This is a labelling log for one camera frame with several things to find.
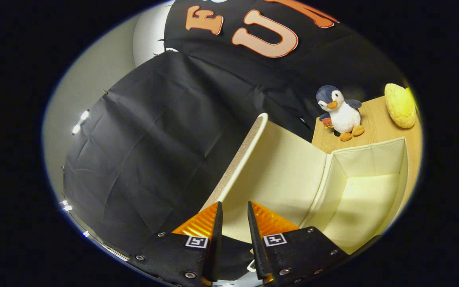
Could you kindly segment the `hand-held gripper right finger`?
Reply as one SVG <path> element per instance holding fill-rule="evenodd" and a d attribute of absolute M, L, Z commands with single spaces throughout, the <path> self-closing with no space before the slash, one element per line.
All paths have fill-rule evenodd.
<path fill-rule="evenodd" d="M 254 201 L 247 216 L 257 278 L 265 287 L 300 287 L 350 259 L 316 227 L 299 228 Z"/>

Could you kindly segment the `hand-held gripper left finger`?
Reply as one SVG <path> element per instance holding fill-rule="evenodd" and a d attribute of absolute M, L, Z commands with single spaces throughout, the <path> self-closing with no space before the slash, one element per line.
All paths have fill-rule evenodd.
<path fill-rule="evenodd" d="M 129 265 L 172 287 L 211 287 L 218 280 L 224 211 L 217 201 L 171 232 L 159 232 Z"/>

